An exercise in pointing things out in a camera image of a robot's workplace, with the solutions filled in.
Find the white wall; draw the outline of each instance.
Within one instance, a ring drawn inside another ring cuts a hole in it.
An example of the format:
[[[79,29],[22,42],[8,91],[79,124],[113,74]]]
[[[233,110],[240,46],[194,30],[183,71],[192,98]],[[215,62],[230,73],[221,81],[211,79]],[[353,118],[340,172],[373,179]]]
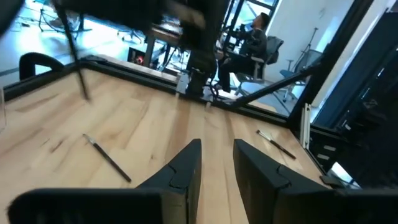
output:
[[[361,48],[363,42],[377,24],[380,16],[384,13],[386,8],[391,7],[395,1],[396,0],[374,0],[372,6],[369,8],[368,13],[365,15],[364,19],[356,29],[356,32],[348,42],[347,47],[336,62],[333,70],[330,72],[317,97],[314,99],[312,103],[313,107],[319,107],[325,102],[328,95],[334,89],[338,83],[338,80],[340,80],[348,65],[351,63],[352,59],[354,59],[356,53],[358,53],[358,50]]]
[[[315,27],[319,30],[312,42],[312,49],[318,47],[321,39],[323,42],[329,40],[324,34],[327,32],[334,35],[335,30],[329,29],[332,21],[340,24],[352,2],[353,0],[281,0],[267,35],[284,40],[284,44],[279,50],[278,62],[266,67],[266,79],[272,82],[283,79],[279,71],[287,69],[288,59],[296,61],[300,57]]]

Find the metal bracket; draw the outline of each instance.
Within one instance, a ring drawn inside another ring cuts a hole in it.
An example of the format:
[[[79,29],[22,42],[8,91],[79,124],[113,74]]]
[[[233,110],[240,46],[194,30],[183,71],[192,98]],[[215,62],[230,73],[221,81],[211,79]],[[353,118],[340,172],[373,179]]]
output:
[[[310,129],[311,129],[311,105],[306,103],[304,105],[301,115],[300,125],[300,144],[306,150],[310,149]]]

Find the office chair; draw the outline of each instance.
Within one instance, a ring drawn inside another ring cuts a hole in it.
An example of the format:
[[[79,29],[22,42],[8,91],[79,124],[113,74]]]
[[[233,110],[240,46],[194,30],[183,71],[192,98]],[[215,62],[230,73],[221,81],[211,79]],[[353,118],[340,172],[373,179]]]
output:
[[[288,78],[291,77],[292,75],[295,75],[302,69],[306,68],[307,66],[310,66],[316,59],[318,59],[322,55],[321,52],[318,52],[316,50],[308,50],[307,53],[301,57],[301,59],[298,61],[297,66],[294,68],[294,71],[289,71],[289,70],[281,70],[280,74],[283,75],[283,77]],[[290,95],[292,98],[295,98],[292,91],[295,86],[305,86],[307,84],[309,77],[307,77],[304,80],[297,81],[294,84],[291,84],[287,87],[285,91],[285,95],[283,98],[283,102],[285,103],[287,101],[287,96]]]
[[[235,90],[235,95],[242,94],[248,95],[243,88],[243,83],[258,83],[260,85],[264,84],[264,67],[266,65],[272,65],[276,63],[279,56],[279,48],[284,44],[284,41],[273,36],[267,38],[267,59],[264,61],[261,58],[251,57],[251,60],[256,62],[256,66],[253,71],[253,75],[248,75],[245,73],[235,74],[236,78],[239,80],[240,84],[238,87],[231,88]]]

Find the black office chair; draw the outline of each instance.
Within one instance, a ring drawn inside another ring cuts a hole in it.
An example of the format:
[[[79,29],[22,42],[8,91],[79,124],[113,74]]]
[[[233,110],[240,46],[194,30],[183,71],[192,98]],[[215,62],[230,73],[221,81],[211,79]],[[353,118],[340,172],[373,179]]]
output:
[[[272,65],[278,61],[279,48],[284,44],[284,41],[273,36],[267,38],[267,58],[264,61],[262,58],[251,57],[251,60],[256,62],[253,74],[248,75],[246,73],[235,74],[236,78],[240,82],[238,87],[231,87],[235,90],[235,95],[242,94],[247,95],[247,93],[242,89],[242,84],[245,82],[251,83],[263,83],[264,82],[264,66]]]
[[[298,64],[296,65],[296,67],[294,68],[294,71],[289,71],[289,70],[281,70],[280,74],[283,75],[283,77],[288,78],[291,77],[292,75],[295,75],[296,73],[298,73],[299,71],[301,71],[302,69],[312,65],[320,56],[322,55],[321,52],[318,52],[316,50],[308,50],[307,53],[305,53],[303,55],[303,57],[300,59],[300,61],[298,62]],[[295,98],[295,96],[292,93],[292,90],[295,86],[305,86],[307,84],[309,77],[297,81],[294,84],[291,84],[287,87],[287,89],[285,89],[285,95],[283,98],[283,102],[287,101],[287,96],[290,95],[292,98]]]

